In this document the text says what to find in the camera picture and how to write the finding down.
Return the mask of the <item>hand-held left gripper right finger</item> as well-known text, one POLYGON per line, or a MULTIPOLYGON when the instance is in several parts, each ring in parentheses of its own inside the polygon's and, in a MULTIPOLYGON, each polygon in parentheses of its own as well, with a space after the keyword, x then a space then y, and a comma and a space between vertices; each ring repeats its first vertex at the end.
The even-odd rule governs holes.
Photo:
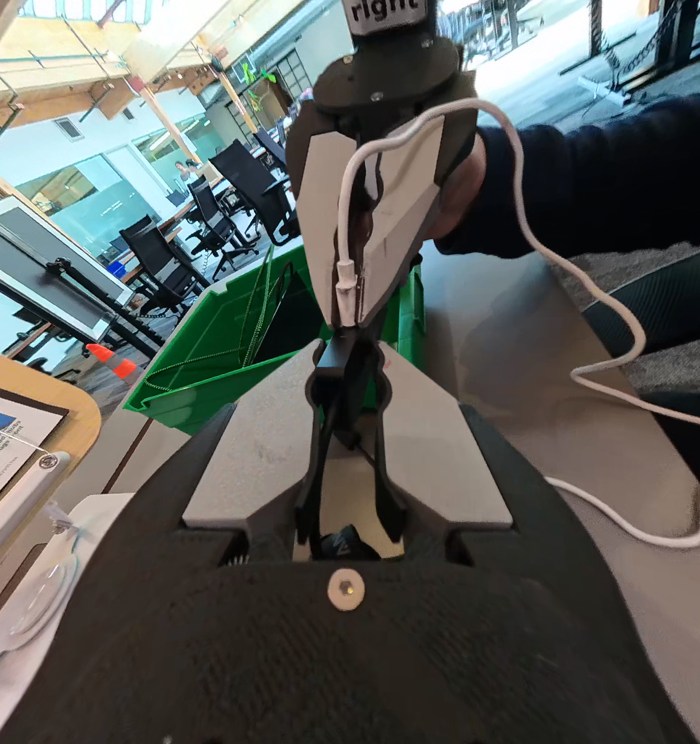
POLYGON ((446 542, 508 530, 513 517, 458 401, 386 343, 377 344, 375 507, 386 535, 446 542))

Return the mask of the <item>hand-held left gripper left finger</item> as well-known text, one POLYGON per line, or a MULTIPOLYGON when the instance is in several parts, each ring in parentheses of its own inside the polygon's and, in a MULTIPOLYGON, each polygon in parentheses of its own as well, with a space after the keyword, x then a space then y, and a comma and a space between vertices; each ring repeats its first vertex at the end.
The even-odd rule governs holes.
POLYGON ((238 400, 184 510, 187 527, 242 531, 252 550, 269 539, 294 548, 321 421, 310 387, 325 348, 311 341, 238 400))

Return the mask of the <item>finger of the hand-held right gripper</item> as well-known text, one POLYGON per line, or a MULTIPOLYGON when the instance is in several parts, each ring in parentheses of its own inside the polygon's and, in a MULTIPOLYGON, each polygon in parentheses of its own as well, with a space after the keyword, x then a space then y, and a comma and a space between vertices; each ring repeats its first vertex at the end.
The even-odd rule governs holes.
POLYGON ((334 268, 339 191, 355 142, 342 134, 310 139, 296 202, 310 281, 328 327, 336 327, 334 268))
POLYGON ((359 271, 360 327, 371 323, 400 280, 412 248, 420 246, 421 229, 440 191, 434 178, 443 128, 438 119, 398 149, 365 159, 366 184, 378 201, 359 271))

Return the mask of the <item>green plastic bin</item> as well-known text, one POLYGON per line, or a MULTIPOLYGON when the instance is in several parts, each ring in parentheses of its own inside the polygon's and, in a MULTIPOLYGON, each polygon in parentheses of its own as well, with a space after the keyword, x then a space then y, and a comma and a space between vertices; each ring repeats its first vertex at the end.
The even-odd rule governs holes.
POLYGON ((303 246, 217 282, 196 301, 123 408, 196 433, 311 341, 329 341, 303 246))

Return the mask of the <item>black usb hub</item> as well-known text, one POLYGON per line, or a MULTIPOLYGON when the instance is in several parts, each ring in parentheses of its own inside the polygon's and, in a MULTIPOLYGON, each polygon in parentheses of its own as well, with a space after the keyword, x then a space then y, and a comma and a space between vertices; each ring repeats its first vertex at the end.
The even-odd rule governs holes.
POLYGON ((360 442, 356 422, 375 360, 373 339, 357 328, 335 332, 319 357, 307 398, 316 415, 310 444, 310 465, 296 502, 299 542, 308 543, 314 560, 376 562, 380 555, 360 538, 353 525, 322 536, 320 508, 327 452, 333 436, 348 449, 360 442))

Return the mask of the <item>person's right forearm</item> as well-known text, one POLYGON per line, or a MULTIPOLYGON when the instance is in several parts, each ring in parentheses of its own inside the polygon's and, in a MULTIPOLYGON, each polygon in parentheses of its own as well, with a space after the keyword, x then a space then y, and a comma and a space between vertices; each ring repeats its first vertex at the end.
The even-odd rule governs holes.
MULTIPOLYGON (((528 254, 513 201, 513 151, 483 127, 485 181, 466 218, 434 240, 445 255, 528 254)), ((519 131, 528 223, 551 251, 572 258, 700 246, 700 94, 667 98, 603 126, 519 131)))

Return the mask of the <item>person's right hand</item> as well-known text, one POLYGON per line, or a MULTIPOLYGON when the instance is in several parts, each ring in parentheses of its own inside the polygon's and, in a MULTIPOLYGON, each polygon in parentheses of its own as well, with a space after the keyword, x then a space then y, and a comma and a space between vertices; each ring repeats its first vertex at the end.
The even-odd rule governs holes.
POLYGON ((438 210, 426 239, 438 240, 451 234, 466 218, 485 181, 487 154, 480 133, 473 148, 452 172, 440 193, 438 210))

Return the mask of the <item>black office chair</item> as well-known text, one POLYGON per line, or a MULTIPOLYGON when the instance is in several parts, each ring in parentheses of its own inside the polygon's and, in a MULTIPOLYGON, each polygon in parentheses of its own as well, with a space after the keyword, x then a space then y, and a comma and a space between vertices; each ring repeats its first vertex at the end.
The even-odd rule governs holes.
POLYGON ((140 219, 119 234, 141 267, 136 276, 143 283, 140 293, 144 295, 139 316, 154 319, 170 312, 181 319, 188 311, 187 299, 200 295, 210 282, 188 254, 165 239, 150 217, 140 219))
POLYGON ((239 141, 209 160, 255 212, 275 246, 300 237, 299 219, 287 197, 287 180, 277 180, 239 141))
POLYGON ((233 259, 250 252, 259 255, 256 244, 259 237, 248 240, 237 228, 232 218, 219 206, 215 194, 205 176, 188 184, 202 229, 194 236, 199 239, 194 255, 206 252, 220 257, 214 276, 225 269, 228 264, 234 270, 233 259))

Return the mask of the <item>orange traffic cone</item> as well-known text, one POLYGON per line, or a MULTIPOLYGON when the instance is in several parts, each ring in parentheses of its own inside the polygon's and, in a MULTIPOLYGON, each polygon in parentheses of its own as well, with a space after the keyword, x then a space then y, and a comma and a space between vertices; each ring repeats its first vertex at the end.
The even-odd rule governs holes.
POLYGON ((118 355, 112 349, 93 343, 86 344, 85 349, 89 351, 91 356, 110 369, 118 379, 126 382, 129 386, 132 386, 141 376, 141 369, 138 365, 118 355))

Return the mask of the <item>printed instruction sheet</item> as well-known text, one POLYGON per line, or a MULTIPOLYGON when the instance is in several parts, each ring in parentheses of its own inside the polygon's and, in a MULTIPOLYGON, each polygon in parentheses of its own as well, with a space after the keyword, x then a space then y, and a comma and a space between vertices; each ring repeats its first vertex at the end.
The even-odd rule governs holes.
POLYGON ((0 388, 0 492, 37 453, 69 410, 0 388))

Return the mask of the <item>person's dark clothed body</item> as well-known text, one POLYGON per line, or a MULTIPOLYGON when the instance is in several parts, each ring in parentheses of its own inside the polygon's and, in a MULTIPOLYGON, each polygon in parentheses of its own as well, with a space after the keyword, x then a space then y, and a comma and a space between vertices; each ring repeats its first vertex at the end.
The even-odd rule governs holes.
MULTIPOLYGON (((666 390, 642 395, 646 403, 700 417, 700 392, 666 390)), ((700 483, 700 425, 654 414, 673 446, 700 483)))

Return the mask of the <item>black mesh chair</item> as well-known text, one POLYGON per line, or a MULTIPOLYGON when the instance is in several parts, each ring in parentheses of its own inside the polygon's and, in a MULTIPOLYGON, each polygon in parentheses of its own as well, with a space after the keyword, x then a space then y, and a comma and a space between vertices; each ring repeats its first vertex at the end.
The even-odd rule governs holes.
POLYGON ((648 272, 610 294, 641 323, 645 354, 700 340, 700 252, 648 272))

